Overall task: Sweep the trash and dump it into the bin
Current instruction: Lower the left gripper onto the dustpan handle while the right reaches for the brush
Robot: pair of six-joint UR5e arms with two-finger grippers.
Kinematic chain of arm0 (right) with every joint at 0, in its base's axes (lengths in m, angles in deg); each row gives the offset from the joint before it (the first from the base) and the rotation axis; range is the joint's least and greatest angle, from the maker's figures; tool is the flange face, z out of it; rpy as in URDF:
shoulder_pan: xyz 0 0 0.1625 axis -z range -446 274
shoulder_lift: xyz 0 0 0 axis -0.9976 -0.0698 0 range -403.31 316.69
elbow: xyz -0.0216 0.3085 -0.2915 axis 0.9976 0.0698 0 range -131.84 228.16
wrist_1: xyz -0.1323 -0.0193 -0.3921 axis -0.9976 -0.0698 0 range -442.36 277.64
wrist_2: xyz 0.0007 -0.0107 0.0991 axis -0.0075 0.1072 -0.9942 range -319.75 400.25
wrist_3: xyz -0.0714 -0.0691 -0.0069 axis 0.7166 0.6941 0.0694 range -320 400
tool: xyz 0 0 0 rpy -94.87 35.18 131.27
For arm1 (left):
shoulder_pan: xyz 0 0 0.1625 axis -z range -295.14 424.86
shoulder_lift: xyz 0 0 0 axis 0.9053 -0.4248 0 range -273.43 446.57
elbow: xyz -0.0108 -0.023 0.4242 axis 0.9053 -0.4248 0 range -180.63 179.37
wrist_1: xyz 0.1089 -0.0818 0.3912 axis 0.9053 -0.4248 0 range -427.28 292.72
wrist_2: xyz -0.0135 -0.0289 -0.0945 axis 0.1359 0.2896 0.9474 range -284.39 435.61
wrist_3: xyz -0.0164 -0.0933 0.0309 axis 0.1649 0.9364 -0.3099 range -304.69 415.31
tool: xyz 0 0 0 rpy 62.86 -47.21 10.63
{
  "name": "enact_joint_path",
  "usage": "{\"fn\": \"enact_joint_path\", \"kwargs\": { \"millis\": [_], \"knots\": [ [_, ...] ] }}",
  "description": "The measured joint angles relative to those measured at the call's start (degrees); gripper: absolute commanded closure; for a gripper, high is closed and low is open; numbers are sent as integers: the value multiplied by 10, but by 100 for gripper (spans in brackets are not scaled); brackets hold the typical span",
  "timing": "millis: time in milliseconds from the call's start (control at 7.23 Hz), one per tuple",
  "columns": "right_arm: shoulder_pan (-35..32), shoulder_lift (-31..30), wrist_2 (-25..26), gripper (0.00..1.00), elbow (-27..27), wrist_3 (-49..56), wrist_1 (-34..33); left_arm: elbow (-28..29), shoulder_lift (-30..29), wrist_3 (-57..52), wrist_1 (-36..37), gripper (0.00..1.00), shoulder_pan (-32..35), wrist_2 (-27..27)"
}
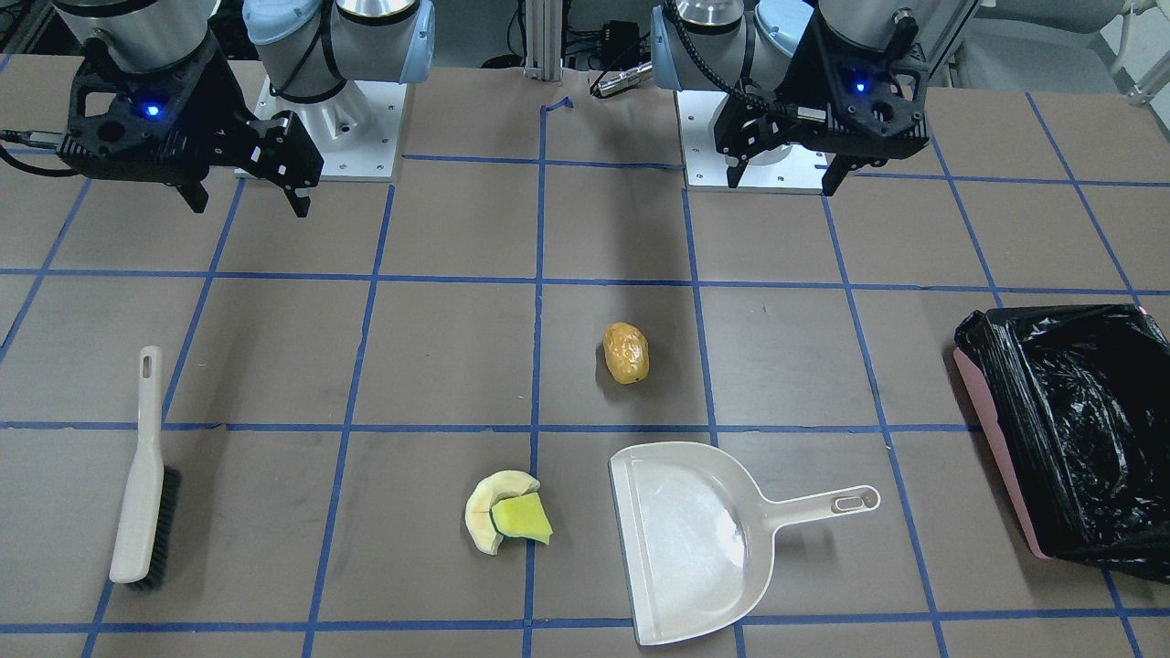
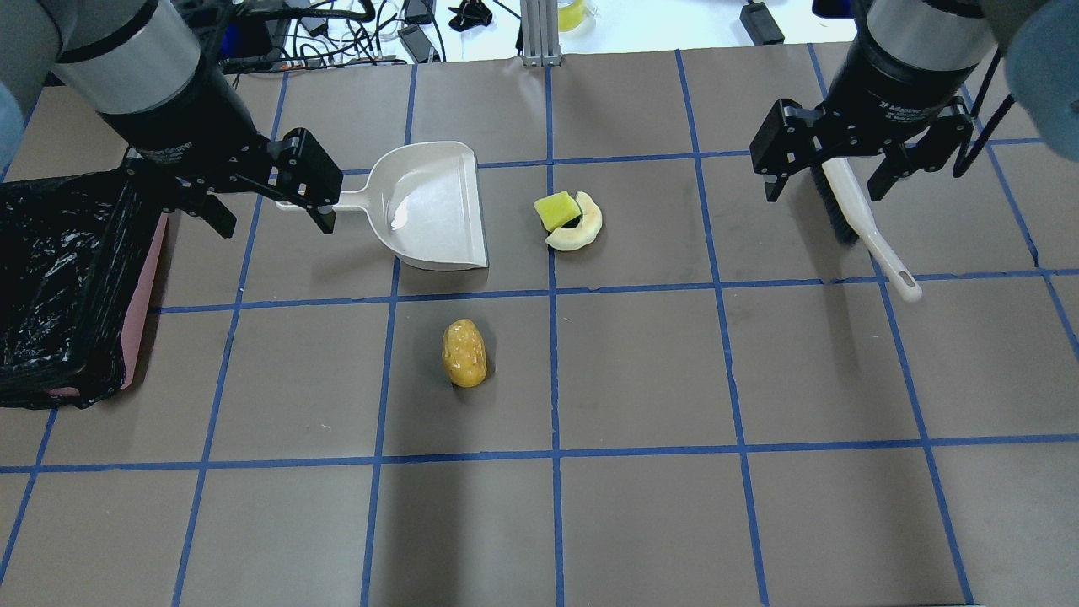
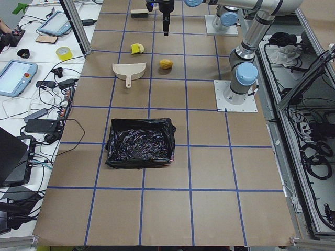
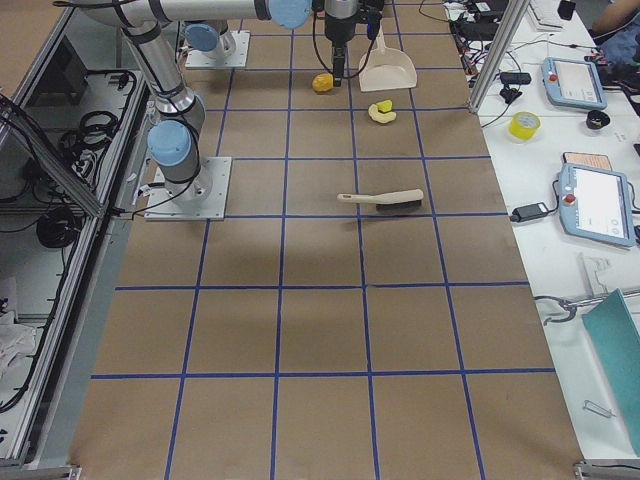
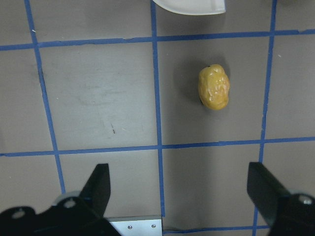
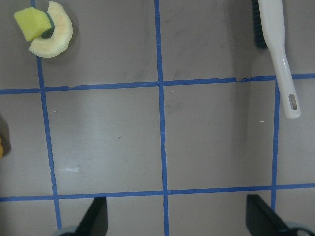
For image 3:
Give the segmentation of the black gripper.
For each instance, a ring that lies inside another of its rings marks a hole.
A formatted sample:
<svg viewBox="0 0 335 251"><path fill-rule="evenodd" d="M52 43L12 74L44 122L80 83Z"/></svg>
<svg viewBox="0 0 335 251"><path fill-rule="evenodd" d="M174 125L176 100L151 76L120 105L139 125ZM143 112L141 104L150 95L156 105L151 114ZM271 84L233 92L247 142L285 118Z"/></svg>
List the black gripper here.
<svg viewBox="0 0 335 251"><path fill-rule="evenodd" d="M153 10L153 5L157 3L159 11L163 14L163 33L164 36L169 35L169 25L170 25L170 13L174 10L174 0L156 0L150 1L146 0L146 8L148 11Z"/></svg>

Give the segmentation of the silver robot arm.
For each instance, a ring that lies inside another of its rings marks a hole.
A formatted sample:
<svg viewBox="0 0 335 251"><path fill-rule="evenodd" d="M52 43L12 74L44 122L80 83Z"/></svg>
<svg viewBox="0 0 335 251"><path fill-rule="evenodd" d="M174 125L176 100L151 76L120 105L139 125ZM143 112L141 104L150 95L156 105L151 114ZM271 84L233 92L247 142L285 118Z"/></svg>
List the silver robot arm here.
<svg viewBox="0 0 335 251"><path fill-rule="evenodd" d="M217 5L216 15L212 22L216 30L224 30L238 23L239 8Z"/></svg>
<svg viewBox="0 0 335 251"><path fill-rule="evenodd" d="M294 12L302 1L185 1L189 7L197 7L204 3L256 11L251 27L244 35L241 44L231 52L229 57L232 80L229 87L224 90L224 99L233 105L241 105L246 101L248 91L258 77L258 70L251 61L255 57L259 43L275 17Z"/></svg>

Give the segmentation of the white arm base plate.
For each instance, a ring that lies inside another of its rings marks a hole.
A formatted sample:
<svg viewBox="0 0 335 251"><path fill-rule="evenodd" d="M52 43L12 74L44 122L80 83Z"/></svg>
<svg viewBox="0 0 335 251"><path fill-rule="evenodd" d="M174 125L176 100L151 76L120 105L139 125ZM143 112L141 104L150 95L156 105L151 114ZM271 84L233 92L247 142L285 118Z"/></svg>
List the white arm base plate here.
<svg viewBox="0 0 335 251"><path fill-rule="evenodd" d="M205 15L206 32L209 36L237 36L236 25L224 26L216 15Z"/></svg>
<svg viewBox="0 0 335 251"><path fill-rule="evenodd" d="M252 86L246 94L240 95L230 89L230 83L228 80L214 80L217 111L257 113Z"/></svg>

